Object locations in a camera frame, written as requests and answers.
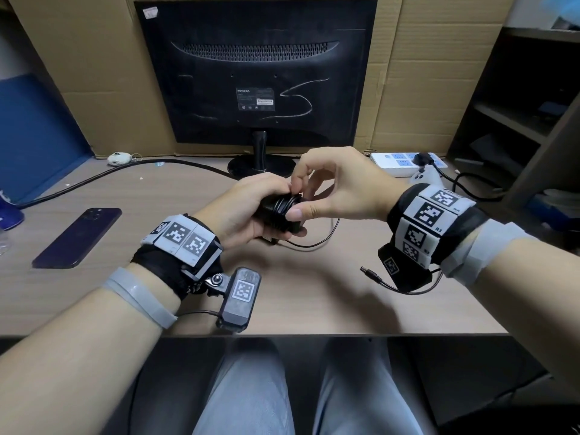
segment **metal screw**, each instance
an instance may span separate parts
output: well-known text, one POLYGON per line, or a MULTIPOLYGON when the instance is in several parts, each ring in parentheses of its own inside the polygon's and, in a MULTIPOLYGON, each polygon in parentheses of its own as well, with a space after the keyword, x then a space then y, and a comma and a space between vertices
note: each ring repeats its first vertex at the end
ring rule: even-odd
POLYGON ((212 276, 212 284, 215 286, 218 286, 221 284, 221 282, 223 281, 223 277, 221 276, 221 274, 217 273, 214 276, 212 276))

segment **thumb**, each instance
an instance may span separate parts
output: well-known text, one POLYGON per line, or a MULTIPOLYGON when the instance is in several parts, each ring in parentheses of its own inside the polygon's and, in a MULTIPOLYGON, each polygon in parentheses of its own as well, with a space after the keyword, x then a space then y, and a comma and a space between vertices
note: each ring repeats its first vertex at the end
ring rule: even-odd
POLYGON ((304 201, 291 207, 286 212, 288 221, 305 221, 313 218, 336 218, 330 198, 316 201, 304 201))

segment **ventilation grille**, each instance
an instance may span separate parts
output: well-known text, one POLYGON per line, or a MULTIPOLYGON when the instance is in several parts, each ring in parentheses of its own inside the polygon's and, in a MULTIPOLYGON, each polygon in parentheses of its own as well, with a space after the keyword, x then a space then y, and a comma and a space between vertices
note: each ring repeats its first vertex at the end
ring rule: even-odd
POLYGON ((192 56, 216 61, 269 63, 310 58, 333 49, 337 43, 273 44, 270 46, 227 46, 223 44, 173 44, 192 56))

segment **black power adapter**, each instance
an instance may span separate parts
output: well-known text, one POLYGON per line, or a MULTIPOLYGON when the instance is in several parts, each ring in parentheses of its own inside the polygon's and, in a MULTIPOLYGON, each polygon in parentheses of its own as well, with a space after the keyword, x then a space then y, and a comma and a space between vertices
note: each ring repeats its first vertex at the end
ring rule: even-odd
POLYGON ((301 221, 288 221, 286 212, 298 203, 305 201, 301 195, 269 195, 260 202, 254 216, 262 220, 266 226, 271 226, 282 232, 296 234, 302 226, 301 221))

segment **power strip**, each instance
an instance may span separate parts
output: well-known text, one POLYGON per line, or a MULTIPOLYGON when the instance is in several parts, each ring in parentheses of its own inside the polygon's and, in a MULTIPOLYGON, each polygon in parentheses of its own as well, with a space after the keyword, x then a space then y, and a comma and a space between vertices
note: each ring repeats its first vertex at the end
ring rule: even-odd
MULTIPOLYGON (((419 167, 413 163, 416 154, 418 153, 372 153, 371 160, 394 177, 411 177, 419 170, 419 167)), ((435 160, 438 168, 447 167, 445 162, 434 153, 429 153, 429 155, 435 160)))

